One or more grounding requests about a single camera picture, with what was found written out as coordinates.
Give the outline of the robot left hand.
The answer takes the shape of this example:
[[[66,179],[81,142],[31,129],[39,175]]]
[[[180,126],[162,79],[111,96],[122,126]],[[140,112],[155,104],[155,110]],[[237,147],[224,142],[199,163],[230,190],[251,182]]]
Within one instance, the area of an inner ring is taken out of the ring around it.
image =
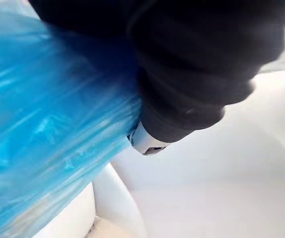
[[[219,122],[285,49],[285,0],[33,0],[38,16],[79,33],[129,38],[142,113],[130,136],[143,155]]]

